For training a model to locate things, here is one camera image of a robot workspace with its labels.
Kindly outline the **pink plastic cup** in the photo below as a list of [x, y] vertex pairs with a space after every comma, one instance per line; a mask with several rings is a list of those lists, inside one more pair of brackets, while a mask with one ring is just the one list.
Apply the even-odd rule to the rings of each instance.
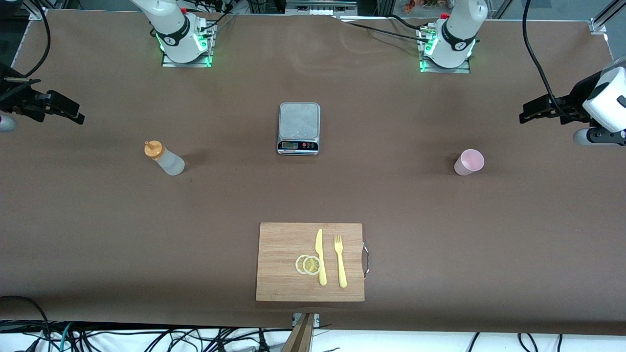
[[454, 164], [454, 171], [459, 176], [468, 176], [483, 169], [485, 159], [483, 154], [476, 149], [464, 150]]

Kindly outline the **translucent sauce bottle orange cap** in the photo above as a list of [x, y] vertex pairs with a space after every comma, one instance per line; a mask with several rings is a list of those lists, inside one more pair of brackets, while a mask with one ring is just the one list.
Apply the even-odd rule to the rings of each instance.
[[152, 140], [144, 143], [144, 153], [158, 163], [163, 171], [170, 176], [178, 176], [185, 169], [183, 158], [168, 150], [161, 142]]

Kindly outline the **brown table cover sheet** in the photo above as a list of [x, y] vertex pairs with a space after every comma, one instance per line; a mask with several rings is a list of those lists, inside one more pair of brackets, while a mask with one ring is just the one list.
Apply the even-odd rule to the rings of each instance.
[[[431, 74], [327, 16], [225, 20], [203, 68], [162, 67], [142, 13], [47, 17], [38, 87], [86, 119], [0, 133], [0, 295], [53, 320], [626, 334], [626, 148], [519, 124], [544, 88], [518, 22], [483, 24], [470, 74]], [[320, 106], [319, 154], [277, 153], [284, 102]], [[485, 165], [459, 176], [467, 149]], [[364, 301], [256, 301], [262, 222], [361, 223]]]

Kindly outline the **silver digital kitchen scale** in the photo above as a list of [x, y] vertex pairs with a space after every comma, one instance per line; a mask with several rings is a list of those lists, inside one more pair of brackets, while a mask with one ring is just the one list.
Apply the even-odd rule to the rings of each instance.
[[321, 107], [315, 102], [284, 102], [279, 107], [276, 151], [315, 156], [320, 151]]

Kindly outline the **white socket strip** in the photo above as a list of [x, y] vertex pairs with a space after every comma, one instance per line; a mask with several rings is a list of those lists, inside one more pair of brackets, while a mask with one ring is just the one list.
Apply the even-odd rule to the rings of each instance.
[[322, 15], [339, 18], [357, 16], [357, 0], [286, 0], [285, 13], [289, 15]]

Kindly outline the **yellow plastic fork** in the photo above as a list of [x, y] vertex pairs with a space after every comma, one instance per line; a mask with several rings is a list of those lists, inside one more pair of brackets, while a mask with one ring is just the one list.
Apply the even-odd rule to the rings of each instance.
[[335, 253], [337, 254], [338, 285], [345, 289], [347, 287], [347, 276], [343, 261], [343, 242], [340, 235], [335, 236]]

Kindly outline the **yellow plastic knife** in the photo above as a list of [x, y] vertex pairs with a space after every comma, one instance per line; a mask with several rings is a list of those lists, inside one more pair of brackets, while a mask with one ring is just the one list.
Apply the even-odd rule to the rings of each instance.
[[318, 258], [319, 258], [319, 273], [318, 273], [318, 278], [319, 278], [319, 283], [322, 286], [325, 286], [327, 284], [327, 276], [326, 276], [326, 268], [325, 268], [325, 264], [324, 264], [324, 253], [323, 253], [323, 229], [319, 229], [317, 236], [316, 236], [316, 241], [315, 241], [315, 251], [318, 254]]

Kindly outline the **wooden cutting board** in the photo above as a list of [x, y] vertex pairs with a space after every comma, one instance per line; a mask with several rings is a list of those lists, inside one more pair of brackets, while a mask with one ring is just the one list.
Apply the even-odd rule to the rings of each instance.
[[[318, 275], [300, 274], [295, 261], [316, 256], [315, 241], [323, 229], [323, 255], [327, 284]], [[338, 285], [335, 236], [343, 242], [347, 287]], [[259, 302], [362, 302], [365, 299], [360, 223], [277, 223], [260, 225], [256, 299]]]

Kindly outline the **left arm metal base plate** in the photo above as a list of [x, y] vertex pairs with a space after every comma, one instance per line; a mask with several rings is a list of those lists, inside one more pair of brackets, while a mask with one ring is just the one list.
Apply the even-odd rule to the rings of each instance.
[[436, 64], [432, 58], [425, 54], [427, 48], [432, 48], [432, 44], [436, 40], [435, 36], [435, 24], [429, 23], [428, 25], [420, 26], [420, 29], [416, 30], [416, 35], [420, 39], [427, 39], [428, 42], [418, 42], [418, 50], [420, 52], [420, 72], [422, 73], [446, 73], [446, 74], [469, 74], [471, 73], [470, 59], [472, 51], [468, 52], [462, 65], [458, 67], [443, 67]]

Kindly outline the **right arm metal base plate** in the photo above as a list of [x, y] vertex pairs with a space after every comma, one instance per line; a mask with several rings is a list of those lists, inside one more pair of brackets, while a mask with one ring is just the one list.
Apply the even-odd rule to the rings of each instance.
[[217, 27], [215, 22], [199, 19], [201, 27], [189, 33], [178, 46], [159, 40], [163, 67], [211, 67]]

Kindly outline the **wooden post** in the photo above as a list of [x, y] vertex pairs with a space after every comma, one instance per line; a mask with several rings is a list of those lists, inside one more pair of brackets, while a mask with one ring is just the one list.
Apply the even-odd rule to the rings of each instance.
[[280, 352], [311, 352], [314, 330], [313, 314], [307, 312], [293, 328]]

